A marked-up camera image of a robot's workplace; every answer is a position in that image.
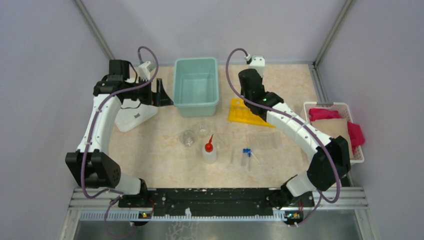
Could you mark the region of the yellow test tube rack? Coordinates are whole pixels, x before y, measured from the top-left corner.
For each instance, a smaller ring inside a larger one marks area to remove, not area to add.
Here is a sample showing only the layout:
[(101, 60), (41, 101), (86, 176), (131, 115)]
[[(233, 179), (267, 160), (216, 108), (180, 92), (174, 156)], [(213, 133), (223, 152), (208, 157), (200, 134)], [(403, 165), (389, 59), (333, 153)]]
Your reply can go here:
[(240, 98), (231, 99), (227, 120), (229, 122), (275, 128), (275, 126), (253, 114)]

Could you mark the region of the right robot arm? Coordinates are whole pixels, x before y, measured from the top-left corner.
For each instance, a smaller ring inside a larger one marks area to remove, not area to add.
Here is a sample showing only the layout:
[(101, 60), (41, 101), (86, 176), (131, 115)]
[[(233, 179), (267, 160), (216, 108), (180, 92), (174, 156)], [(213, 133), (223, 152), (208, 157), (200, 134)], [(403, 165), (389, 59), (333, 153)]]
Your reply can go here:
[(281, 186), (283, 203), (295, 206), (306, 192), (326, 191), (332, 185), (339, 187), (341, 177), (351, 170), (347, 140), (321, 132), (292, 111), (277, 94), (266, 91), (257, 70), (244, 69), (238, 78), (240, 94), (249, 110), (290, 137), (308, 157), (308, 169)]

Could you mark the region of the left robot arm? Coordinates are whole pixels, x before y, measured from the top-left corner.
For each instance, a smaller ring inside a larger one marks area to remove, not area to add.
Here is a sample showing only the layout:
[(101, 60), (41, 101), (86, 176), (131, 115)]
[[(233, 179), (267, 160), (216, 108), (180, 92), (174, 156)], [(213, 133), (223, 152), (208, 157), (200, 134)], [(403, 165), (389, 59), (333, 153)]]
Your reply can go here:
[(113, 128), (126, 133), (154, 117), (159, 107), (174, 102), (166, 93), (161, 78), (152, 79), (158, 72), (157, 63), (146, 61), (138, 68), (127, 60), (110, 60), (109, 73), (93, 88), (93, 108), (88, 126), (76, 151), (68, 152), (65, 163), (88, 199), (98, 197), (88, 189), (100, 193), (130, 195), (138, 207), (149, 203), (150, 193), (141, 178), (122, 173), (119, 164), (109, 156)]

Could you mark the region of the teal plastic bin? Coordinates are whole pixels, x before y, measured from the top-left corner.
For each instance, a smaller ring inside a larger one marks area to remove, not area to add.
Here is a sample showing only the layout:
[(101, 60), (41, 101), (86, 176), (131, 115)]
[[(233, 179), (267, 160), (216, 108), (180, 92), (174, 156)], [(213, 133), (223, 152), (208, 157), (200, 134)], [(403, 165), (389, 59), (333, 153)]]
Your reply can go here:
[(172, 99), (184, 118), (211, 117), (220, 101), (214, 57), (179, 58), (174, 63)]

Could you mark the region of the white plastic lid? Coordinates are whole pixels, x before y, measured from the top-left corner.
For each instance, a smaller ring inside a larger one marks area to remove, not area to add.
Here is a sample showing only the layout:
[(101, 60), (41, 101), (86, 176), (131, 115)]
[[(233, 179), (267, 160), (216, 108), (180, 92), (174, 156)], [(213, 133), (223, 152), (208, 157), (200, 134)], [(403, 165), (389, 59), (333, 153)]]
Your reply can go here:
[(115, 118), (116, 127), (128, 132), (158, 113), (158, 107), (142, 104), (139, 100), (125, 99)]

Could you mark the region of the clear glass beaker front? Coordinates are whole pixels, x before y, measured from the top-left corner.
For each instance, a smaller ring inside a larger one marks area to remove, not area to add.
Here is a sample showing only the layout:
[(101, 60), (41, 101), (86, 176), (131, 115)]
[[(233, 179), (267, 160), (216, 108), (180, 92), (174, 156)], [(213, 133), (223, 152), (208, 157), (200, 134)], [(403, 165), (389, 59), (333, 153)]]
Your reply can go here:
[(180, 134), (179, 140), (184, 146), (191, 147), (196, 143), (196, 134), (192, 130), (185, 130)]

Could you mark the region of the clear glass beaker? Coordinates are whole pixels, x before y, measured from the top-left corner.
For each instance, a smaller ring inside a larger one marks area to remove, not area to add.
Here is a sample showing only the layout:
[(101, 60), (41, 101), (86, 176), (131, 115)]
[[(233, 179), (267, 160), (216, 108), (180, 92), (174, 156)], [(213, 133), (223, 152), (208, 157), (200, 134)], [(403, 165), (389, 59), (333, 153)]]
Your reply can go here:
[(185, 130), (180, 134), (179, 140), (184, 146), (191, 147), (196, 143), (196, 134), (192, 130)]
[(212, 133), (211, 133), (212, 128), (211, 128), (210, 124), (205, 122), (205, 121), (200, 122), (197, 125), (196, 129), (197, 129), (198, 137), (201, 138), (201, 139), (209, 138), (212, 135)]

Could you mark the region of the clear glass beaker rear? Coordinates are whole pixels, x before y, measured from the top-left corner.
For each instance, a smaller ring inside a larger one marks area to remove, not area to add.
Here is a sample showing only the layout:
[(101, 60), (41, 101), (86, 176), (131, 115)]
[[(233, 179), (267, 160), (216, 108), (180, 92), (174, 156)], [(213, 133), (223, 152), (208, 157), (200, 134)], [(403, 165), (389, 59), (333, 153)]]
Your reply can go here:
[(212, 133), (211, 133), (212, 128), (211, 128), (210, 124), (205, 122), (205, 121), (200, 122), (197, 125), (196, 129), (197, 129), (198, 137), (201, 138), (201, 139), (209, 138), (212, 135)]

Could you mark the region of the red-capped wash bottle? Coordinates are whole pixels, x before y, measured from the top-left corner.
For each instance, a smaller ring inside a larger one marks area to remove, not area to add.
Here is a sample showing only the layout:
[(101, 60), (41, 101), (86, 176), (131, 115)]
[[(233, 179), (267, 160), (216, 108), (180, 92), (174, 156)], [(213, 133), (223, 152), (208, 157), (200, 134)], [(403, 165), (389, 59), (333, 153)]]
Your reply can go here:
[(214, 164), (217, 161), (217, 149), (214, 147), (213, 138), (214, 135), (212, 134), (208, 142), (202, 148), (203, 160), (207, 164)]

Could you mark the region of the blue-capped tube left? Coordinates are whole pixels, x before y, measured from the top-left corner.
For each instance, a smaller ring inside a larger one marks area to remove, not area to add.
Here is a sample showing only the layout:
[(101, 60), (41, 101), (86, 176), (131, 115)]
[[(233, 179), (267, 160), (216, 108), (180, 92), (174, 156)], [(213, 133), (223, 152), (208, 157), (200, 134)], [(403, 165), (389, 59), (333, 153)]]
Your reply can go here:
[(242, 156), (241, 156), (241, 166), (245, 167), (247, 164), (247, 160), (248, 160), (248, 149), (247, 148), (243, 148), (242, 149)]

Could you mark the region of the white perforated basket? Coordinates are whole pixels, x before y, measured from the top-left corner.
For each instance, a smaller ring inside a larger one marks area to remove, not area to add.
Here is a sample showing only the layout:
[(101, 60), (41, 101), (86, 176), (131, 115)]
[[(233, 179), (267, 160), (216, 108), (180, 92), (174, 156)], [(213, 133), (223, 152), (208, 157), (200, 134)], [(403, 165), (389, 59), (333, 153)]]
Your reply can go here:
[[(313, 102), (307, 101), (303, 103), (303, 111), (306, 117), (306, 120), (310, 123), (309, 109), (319, 108), (319, 109), (328, 109), (331, 111), (338, 111), (339, 114), (346, 118), (348, 121), (354, 123), (353, 117), (350, 113), (350, 109), (346, 103), (342, 102)], [(354, 159), (350, 159), (351, 164), (359, 164), (365, 161), (365, 157), (362, 151), (362, 145), (358, 146), (355, 150)]]

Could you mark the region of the brown paper bag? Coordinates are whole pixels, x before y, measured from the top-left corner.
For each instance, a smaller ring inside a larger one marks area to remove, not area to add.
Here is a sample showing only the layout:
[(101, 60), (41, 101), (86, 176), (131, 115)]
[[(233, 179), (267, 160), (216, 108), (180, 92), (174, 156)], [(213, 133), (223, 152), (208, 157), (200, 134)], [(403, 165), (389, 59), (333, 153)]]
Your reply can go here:
[(351, 160), (354, 159), (352, 143), (348, 132), (348, 121), (345, 118), (319, 119), (312, 121), (311, 125), (332, 138), (342, 136), (348, 144), (349, 158)]

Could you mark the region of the pink cloth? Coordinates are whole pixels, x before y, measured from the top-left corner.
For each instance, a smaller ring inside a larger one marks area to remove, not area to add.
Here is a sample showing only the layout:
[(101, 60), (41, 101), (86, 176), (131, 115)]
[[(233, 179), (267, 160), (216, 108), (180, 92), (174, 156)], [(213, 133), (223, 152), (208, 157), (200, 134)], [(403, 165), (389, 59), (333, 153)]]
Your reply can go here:
[[(311, 123), (313, 121), (323, 120), (323, 119), (346, 119), (345, 117), (342, 117), (338, 111), (324, 109), (324, 108), (311, 108), (309, 109), (308, 113), (309, 113), (309, 120), (311, 121)], [(347, 120), (347, 128), (348, 128), (348, 133), (350, 136), (351, 146), (352, 146), (353, 155), (354, 155), (356, 152), (356, 148), (365, 143), (365, 137), (363, 135), (360, 125)]]

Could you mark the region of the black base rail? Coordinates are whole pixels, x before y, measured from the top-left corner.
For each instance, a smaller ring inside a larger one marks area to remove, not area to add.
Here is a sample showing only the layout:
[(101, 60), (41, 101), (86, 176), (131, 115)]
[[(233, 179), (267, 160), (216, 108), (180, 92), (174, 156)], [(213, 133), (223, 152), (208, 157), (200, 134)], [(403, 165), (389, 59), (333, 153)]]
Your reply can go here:
[(285, 207), (314, 207), (312, 192), (291, 198), (277, 188), (156, 188), (124, 195), (120, 208), (152, 208), (155, 217), (268, 217)]

